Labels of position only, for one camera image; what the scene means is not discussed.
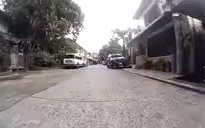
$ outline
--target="bush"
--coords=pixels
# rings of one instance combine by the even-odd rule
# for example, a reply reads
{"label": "bush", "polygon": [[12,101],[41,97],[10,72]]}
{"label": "bush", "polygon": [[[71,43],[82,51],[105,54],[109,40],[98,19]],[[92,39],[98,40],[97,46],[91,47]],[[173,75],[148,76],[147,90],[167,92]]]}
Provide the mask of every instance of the bush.
{"label": "bush", "polygon": [[57,63],[55,57],[47,52],[38,52],[34,55],[34,65],[40,67],[52,67]]}
{"label": "bush", "polygon": [[7,71],[10,63],[10,42],[0,36],[0,71]]}

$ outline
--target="column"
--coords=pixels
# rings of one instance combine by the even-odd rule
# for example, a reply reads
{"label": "column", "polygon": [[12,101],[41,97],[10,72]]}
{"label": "column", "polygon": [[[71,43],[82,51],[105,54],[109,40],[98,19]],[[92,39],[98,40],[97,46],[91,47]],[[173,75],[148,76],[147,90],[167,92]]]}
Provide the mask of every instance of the column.
{"label": "column", "polygon": [[177,74],[183,73],[183,44],[182,44],[182,28],[180,16],[176,15],[174,19],[174,31],[176,38],[176,58],[177,58]]}

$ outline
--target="windshield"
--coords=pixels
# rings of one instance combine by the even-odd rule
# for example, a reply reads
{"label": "windshield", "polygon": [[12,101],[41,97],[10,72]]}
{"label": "windshield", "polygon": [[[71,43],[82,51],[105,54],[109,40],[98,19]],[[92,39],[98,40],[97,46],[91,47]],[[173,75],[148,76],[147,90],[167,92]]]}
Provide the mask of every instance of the windshield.
{"label": "windshield", "polygon": [[112,55],[111,58],[122,57],[121,55]]}
{"label": "windshield", "polygon": [[67,59],[74,59],[75,56],[74,55],[66,55],[65,58],[67,58]]}

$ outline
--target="sidewalk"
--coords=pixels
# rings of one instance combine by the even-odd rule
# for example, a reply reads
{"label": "sidewalk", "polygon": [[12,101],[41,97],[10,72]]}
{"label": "sidewalk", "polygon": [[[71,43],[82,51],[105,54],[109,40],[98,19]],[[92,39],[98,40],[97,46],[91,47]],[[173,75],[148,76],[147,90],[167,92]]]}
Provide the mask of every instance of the sidewalk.
{"label": "sidewalk", "polygon": [[0,76],[0,81],[14,80],[14,79],[20,79],[20,78],[22,78],[22,75],[15,73],[11,75]]}
{"label": "sidewalk", "polygon": [[176,77],[180,77],[179,75],[173,74],[173,73],[166,73],[166,72],[159,72],[159,71],[152,71],[152,70],[138,70],[138,69],[124,69],[125,71],[128,71],[130,73],[147,77],[153,80],[161,81],[164,83],[168,83],[177,87],[181,87],[184,89],[196,91],[202,94],[205,94],[205,87],[196,86],[193,84],[188,84],[180,81],[174,80]]}

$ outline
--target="utility pole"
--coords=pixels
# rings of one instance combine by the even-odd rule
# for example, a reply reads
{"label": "utility pole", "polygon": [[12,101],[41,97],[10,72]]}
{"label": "utility pole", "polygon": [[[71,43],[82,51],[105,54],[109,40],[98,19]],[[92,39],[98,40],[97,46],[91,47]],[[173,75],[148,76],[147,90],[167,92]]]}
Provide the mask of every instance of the utility pole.
{"label": "utility pole", "polygon": [[125,38],[123,37],[123,56],[125,57]]}

